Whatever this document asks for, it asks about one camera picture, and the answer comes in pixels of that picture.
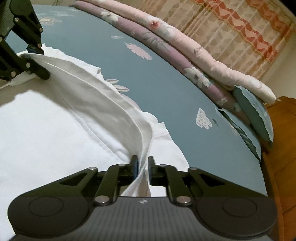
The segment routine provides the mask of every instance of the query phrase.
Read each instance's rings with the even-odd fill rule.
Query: fabric fold
[[[153,33],[169,42],[196,66],[219,83],[227,86],[243,86],[268,104],[272,104],[276,100],[271,89],[264,83],[253,76],[232,70],[225,64],[216,61],[200,44],[161,19],[114,0],[84,1],[114,12],[151,30]]]

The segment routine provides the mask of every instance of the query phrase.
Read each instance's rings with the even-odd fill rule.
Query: wooden headboard
[[[266,189],[278,208],[279,241],[296,237],[296,99],[280,97],[267,106],[274,129],[274,147],[261,163]]]

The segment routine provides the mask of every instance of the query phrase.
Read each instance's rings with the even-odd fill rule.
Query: folded blanket
[[[168,41],[216,81],[228,86],[243,86],[268,104],[272,104],[276,100],[268,86],[253,76],[232,70],[225,64],[216,61],[200,44],[161,19],[114,0],[84,1],[117,13],[150,29],[153,33]]]
[[[123,33],[145,44],[175,67],[180,73],[191,80],[213,103],[234,113],[247,125],[250,124],[249,119],[244,114],[231,93],[225,90],[225,88],[209,76],[204,74],[182,53],[177,51],[174,47],[152,33],[150,30],[144,28],[136,22],[115,15],[112,12],[84,1],[74,2],[72,6],[105,20]]]

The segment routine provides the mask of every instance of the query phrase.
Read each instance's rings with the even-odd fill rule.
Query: pillow
[[[250,91],[241,86],[236,86],[232,92],[241,109],[247,115],[251,126],[257,133],[260,141],[271,150],[274,141],[274,130],[269,114],[263,103]]]
[[[222,115],[237,130],[251,152],[261,161],[261,146],[254,131],[246,126],[237,116],[226,109],[219,109]]]

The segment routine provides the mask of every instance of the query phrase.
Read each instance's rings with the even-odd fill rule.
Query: white towel
[[[189,165],[164,123],[127,102],[101,69],[43,45],[27,54],[51,73],[22,73],[0,90],[0,240],[14,232],[7,208],[18,195],[83,170],[140,162],[125,196],[165,196],[149,190],[147,158],[187,171]]]

